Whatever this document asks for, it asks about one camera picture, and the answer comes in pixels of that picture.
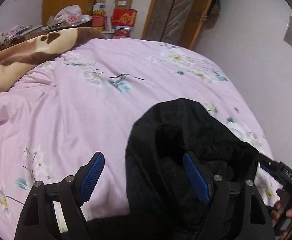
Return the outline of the person's right hand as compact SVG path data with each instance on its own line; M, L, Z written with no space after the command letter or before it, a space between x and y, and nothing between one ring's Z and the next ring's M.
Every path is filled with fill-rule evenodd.
M285 200L288 197L288 194L286 194L286 192L283 189L277 189L276 193L280 199L274 204L274 209L270 213L270 218L271 218L272 223L282 217L283 208L281 207L281 205L285 203ZM289 226L279 237L279 240L289 239L290 236L292 235L292 208L286 211L286 217L290 218L291 221L290 221Z

